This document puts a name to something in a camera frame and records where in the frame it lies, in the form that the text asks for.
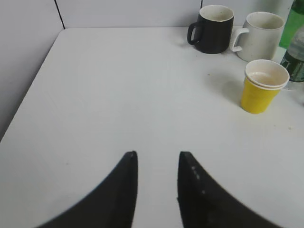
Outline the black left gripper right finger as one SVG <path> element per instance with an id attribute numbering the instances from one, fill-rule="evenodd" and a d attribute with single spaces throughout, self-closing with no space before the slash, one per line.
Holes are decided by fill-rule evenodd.
<path id="1" fill-rule="evenodd" d="M 275 228 L 226 192 L 190 152 L 180 152 L 177 200 L 185 228 Z"/>

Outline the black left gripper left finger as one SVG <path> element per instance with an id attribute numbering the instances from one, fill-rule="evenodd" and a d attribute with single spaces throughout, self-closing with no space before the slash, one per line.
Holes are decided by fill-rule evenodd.
<path id="1" fill-rule="evenodd" d="M 130 228 L 138 190 L 138 156 L 127 152 L 109 175 L 77 204 L 43 228 Z"/>

